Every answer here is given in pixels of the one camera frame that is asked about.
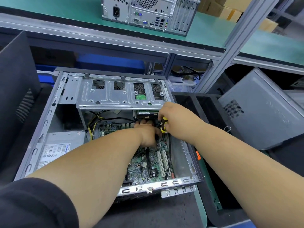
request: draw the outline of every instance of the person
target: person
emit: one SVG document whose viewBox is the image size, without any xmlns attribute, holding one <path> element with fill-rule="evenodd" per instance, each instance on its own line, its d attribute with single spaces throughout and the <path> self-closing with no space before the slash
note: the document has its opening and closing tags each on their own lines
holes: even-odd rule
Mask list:
<svg viewBox="0 0 304 228">
<path fill-rule="evenodd" d="M 167 131 L 197 148 L 257 227 L 304 227 L 304 178 L 179 104 L 166 102 L 163 116 Z M 94 226 L 115 200 L 134 153 L 155 146 L 155 134 L 162 135 L 142 120 L 8 184 L 0 191 L 0 227 Z"/>
</svg>

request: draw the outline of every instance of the black sleeve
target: black sleeve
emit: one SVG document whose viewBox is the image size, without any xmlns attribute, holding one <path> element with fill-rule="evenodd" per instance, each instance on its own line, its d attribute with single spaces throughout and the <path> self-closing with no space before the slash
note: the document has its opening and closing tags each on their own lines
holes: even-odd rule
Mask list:
<svg viewBox="0 0 304 228">
<path fill-rule="evenodd" d="M 0 227 L 78 228 L 70 198 L 54 184 L 24 178 L 0 190 Z"/>
</svg>

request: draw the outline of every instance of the white pci slot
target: white pci slot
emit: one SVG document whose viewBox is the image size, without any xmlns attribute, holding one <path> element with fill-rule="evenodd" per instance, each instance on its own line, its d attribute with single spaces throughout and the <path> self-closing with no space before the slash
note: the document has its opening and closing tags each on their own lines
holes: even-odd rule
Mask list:
<svg viewBox="0 0 304 228">
<path fill-rule="evenodd" d="M 163 161 L 161 159 L 161 152 L 158 150 L 157 151 L 157 159 L 158 159 L 158 164 L 159 164 L 159 169 L 161 172 L 161 177 L 165 177 L 165 171 L 164 171 L 164 165 L 163 165 Z"/>
<path fill-rule="evenodd" d="M 168 157 L 167 157 L 167 154 L 166 154 L 165 150 L 163 150 L 162 155 L 163 155 L 164 167 L 167 170 L 169 167 L 168 167 Z"/>
</svg>

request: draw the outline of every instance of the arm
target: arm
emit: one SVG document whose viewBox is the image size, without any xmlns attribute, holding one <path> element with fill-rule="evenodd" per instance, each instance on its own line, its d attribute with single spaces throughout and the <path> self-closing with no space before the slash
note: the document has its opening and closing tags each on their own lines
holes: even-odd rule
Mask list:
<svg viewBox="0 0 304 228">
<path fill-rule="evenodd" d="M 59 157 L 28 177 L 50 181 L 73 202 L 80 227 L 94 226 L 108 211 L 124 180 L 128 164 L 140 145 L 155 146 L 152 123 L 142 120 L 88 142 Z"/>
<path fill-rule="evenodd" d="M 181 105 L 165 103 L 162 116 L 167 131 L 197 148 L 257 227 L 304 227 L 304 178 Z"/>
</svg>

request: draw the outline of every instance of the person's right arm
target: person's right arm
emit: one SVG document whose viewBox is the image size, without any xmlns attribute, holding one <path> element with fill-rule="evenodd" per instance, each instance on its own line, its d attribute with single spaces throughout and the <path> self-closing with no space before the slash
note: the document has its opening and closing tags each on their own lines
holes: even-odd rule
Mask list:
<svg viewBox="0 0 304 228">
<path fill-rule="evenodd" d="M 163 116 L 167 131 L 196 147 L 257 227 L 304 227 L 303 177 L 179 104 L 166 102 Z"/>
</svg>

